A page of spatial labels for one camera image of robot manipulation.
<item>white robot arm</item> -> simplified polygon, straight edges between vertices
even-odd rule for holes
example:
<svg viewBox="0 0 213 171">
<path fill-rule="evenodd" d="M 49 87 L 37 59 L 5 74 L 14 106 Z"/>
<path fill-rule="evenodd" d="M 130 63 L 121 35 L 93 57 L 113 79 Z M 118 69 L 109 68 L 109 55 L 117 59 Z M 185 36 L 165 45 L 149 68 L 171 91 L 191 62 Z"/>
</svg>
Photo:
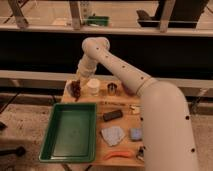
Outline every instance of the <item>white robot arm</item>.
<svg viewBox="0 0 213 171">
<path fill-rule="evenodd" d="M 198 171 L 188 105 L 173 84 L 150 75 L 111 54 L 106 38 L 87 38 L 78 74 L 89 77 L 101 63 L 141 98 L 146 171 Z"/>
</svg>

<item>green tray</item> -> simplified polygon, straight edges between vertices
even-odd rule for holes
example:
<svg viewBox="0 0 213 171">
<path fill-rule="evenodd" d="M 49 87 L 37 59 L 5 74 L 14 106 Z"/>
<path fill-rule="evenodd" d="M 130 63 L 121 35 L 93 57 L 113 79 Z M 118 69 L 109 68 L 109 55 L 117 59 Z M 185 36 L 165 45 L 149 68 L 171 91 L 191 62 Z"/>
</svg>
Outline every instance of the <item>green tray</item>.
<svg viewBox="0 0 213 171">
<path fill-rule="evenodd" d="M 39 160 L 91 162 L 95 159 L 95 140 L 95 103 L 57 103 L 52 109 Z"/>
<path fill-rule="evenodd" d="M 108 16 L 89 16 L 86 23 L 87 25 L 96 24 L 99 26 L 108 26 L 109 17 Z"/>
</svg>

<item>dark object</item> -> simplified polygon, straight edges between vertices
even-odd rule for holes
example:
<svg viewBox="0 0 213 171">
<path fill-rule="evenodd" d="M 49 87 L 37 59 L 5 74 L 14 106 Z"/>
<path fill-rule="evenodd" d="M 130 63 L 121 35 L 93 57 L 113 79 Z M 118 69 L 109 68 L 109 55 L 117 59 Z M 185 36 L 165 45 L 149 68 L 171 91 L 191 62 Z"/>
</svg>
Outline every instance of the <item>dark object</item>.
<svg viewBox="0 0 213 171">
<path fill-rule="evenodd" d="M 24 147 L 18 147 L 16 149 L 12 150 L 1 150 L 0 151 L 0 156 L 5 156 L 9 154 L 16 154 L 18 157 L 23 156 L 26 153 L 26 150 Z"/>
<path fill-rule="evenodd" d="M 70 84 L 70 92 L 73 97 L 75 97 L 75 101 L 78 101 L 81 96 L 81 86 L 80 80 L 72 81 Z"/>
<path fill-rule="evenodd" d="M 123 116 L 123 112 L 121 110 L 115 110 L 112 112 L 104 113 L 103 119 L 105 122 L 107 122 L 116 118 L 121 118 L 122 116 Z"/>
<path fill-rule="evenodd" d="M 39 160 L 45 163 L 83 163 L 95 159 L 96 104 L 54 105 Z"/>
<path fill-rule="evenodd" d="M 209 0 L 176 0 L 169 27 L 195 28 L 197 21 Z M 159 5 L 153 17 L 144 10 L 138 10 L 138 23 L 142 27 L 157 27 L 164 9 L 165 0 L 159 0 Z"/>
<path fill-rule="evenodd" d="M 117 91 L 117 85 L 115 83 L 109 83 L 107 85 L 107 89 L 108 89 L 108 94 L 110 96 L 113 96 L 116 94 L 116 91 Z"/>
<path fill-rule="evenodd" d="M 143 157 L 144 157 L 144 147 L 140 146 L 139 150 L 138 150 L 138 153 L 136 154 L 136 157 L 139 159 L 139 160 L 142 160 L 144 161 Z"/>
<path fill-rule="evenodd" d="M 7 128 L 7 125 L 0 121 L 0 131 L 3 131 L 5 128 Z"/>
</svg>

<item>table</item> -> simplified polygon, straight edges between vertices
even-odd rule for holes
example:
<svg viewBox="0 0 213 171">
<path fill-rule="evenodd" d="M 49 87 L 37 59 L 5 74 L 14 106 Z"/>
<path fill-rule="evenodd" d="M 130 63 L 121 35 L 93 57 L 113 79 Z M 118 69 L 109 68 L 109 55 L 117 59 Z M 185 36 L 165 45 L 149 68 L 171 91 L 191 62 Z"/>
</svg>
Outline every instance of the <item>table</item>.
<svg viewBox="0 0 213 171">
<path fill-rule="evenodd" d="M 67 91 L 67 85 L 70 84 L 71 80 L 68 80 L 64 89 L 62 103 L 75 102 L 73 98 Z M 96 158 L 90 165 L 101 165 L 101 166 L 133 166 L 133 167 L 144 167 L 144 163 L 134 158 L 121 158 L 114 157 L 108 160 L 103 160 L 103 157 L 110 151 L 116 150 L 132 150 L 137 153 L 142 142 L 132 142 L 129 138 L 130 128 L 140 128 L 140 114 L 134 113 L 130 108 L 131 105 L 139 106 L 140 99 L 137 96 L 129 96 L 125 93 L 120 81 L 113 81 L 118 87 L 116 95 L 110 96 L 107 93 L 107 85 L 111 81 L 101 81 L 100 91 L 97 96 L 93 96 L 89 93 L 88 87 L 85 85 L 81 88 L 81 97 L 78 102 L 95 102 L 97 104 L 97 127 L 96 127 Z M 121 109 L 123 112 L 123 117 L 109 122 L 104 122 L 102 119 L 103 113 L 110 112 L 113 110 Z M 103 128 L 110 126 L 120 126 L 126 136 L 120 142 L 119 145 L 114 147 L 109 147 L 107 143 L 101 137 L 100 131 Z"/>
</svg>

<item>brown object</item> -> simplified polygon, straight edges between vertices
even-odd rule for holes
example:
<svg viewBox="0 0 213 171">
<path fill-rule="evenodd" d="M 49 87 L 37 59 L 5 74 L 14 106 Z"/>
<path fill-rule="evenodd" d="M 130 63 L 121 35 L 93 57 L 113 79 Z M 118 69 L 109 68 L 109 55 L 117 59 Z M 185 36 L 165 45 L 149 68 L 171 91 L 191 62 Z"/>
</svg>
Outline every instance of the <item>brown object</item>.
<svg viewBox="0 0 213 171">
<path fill-rule="evenodd" d="M 75 97 L 75 101 L 78 101 L 79 97 L 81 96 L 80 80 L 71 82 L 70 92 L 71 92 L 71 95 Z"/>
<path fill-rule="evenodd" d="M 104 156 L 109 151 L 119 151 L 128 149 L 133 152 L 138 151 L 138 147 L 143 146 L 141 141 L 132 142 L 128 136 L 126 136 L 120 144 L 115 147 L 109 147 L 104 139 L 101 137 L 100 131 L 104 128 L 119 125 L 126 135 L 129 134 L 130 128 L 138 128 L 141 126 L 140 115 L 132 115 L 130 105 L 139 105 L 140 98 L 137 96 L 128 96 L 121 86 L 120 81 L 113 81 L 117 85 L 117 95 L 109 96 L 107 93 L 107 85 L 110 81 L 101 81 L 100 91 L 98 96 L 91 96 L 88 87 L 84 86 L 81 88 L 81 98 L 78 102 L 95 102 L 97 104 L 97 122 L 96 122 L 96 157 L 95 160 L 89 164 L 98 166 L 132 166 L 132 167 L 144 167 L 144 163 L 138 160 L 136 157 L 132 158 L 121 158 L 115 157 L 113 160 L 104 160 Z M 62 96 L 62 102 L 69 103 L 74 102 L 75 98 L 69 95 L 67 89 L 64 90 Z M 120 105 L 123 104 L 122 119 L 115 119 L 110 122 L 104 122 L 103 113 L 107 113 L 113 110 L 120 109 Z"/>
</svg>

